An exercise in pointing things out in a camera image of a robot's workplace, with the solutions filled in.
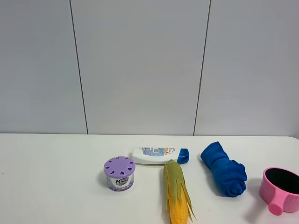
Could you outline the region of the pink toy pot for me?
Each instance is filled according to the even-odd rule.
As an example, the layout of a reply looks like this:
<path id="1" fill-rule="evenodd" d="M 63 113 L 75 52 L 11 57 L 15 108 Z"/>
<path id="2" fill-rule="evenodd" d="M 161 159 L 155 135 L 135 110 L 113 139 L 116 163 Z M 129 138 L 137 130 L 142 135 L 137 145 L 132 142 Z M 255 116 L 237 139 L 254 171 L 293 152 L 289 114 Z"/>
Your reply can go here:
<path id="1" fill-rule="evenodd" d="M 282 168 L 267 168 L 259 189 L 268 210 L 276 216 L 299 210 L 299 176 Z"/>

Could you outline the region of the yellow corn cob with husk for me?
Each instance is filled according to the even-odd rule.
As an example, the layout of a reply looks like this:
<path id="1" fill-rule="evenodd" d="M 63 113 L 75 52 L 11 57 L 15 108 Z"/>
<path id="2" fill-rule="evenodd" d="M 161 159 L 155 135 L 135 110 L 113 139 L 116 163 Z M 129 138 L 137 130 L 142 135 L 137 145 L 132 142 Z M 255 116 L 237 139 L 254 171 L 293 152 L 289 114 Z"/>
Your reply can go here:
<path id="1" fill-rule="evenodd" d="M 169 160 L 163 169 L 165 212 L 172 224 L 186 224 L 195 218 L 181 166 Z"/>

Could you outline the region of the white blue-capped lotion tube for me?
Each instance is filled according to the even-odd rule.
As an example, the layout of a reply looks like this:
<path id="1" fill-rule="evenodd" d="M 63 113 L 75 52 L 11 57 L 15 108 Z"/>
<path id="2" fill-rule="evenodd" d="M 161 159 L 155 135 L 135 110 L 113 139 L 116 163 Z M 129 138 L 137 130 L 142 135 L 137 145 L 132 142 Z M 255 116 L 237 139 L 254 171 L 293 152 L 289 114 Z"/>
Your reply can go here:
<path id="1" fill-rule="evenodd" d="M 173 147 L 136 147 L 132 151 L 132 159 L 136 164 L 164 165 L 170 160 L 178 164 L 189 161 L 187 148 Z"/>

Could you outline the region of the blue towel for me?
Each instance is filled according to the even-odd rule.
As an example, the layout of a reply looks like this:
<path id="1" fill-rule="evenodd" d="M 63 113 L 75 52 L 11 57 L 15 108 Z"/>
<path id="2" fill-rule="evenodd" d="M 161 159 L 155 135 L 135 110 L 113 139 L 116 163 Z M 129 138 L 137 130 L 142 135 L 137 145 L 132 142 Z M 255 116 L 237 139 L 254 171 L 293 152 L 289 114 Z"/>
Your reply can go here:
<path id="1" fill-rule="evenodd" d="M 218 141 L 208 145 L 200 157 L 211 170 L 214 182 L 223 195 L 237 197 L 245 191 L 245 166 L 230 160 Z"/>

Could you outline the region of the purple lid air freshener jar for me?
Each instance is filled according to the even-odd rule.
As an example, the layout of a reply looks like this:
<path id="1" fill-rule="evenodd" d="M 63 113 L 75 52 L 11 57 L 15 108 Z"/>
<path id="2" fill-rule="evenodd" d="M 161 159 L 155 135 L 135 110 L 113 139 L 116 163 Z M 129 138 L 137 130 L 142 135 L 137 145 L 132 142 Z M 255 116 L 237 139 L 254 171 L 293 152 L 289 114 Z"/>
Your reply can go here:
<path id="1" fill-rule="evenodd" d="M 134 184 L 135 162 L 126 156 L 109 159 L 103 167 L 107 185 L 113 191 L 125 191 Z"/>

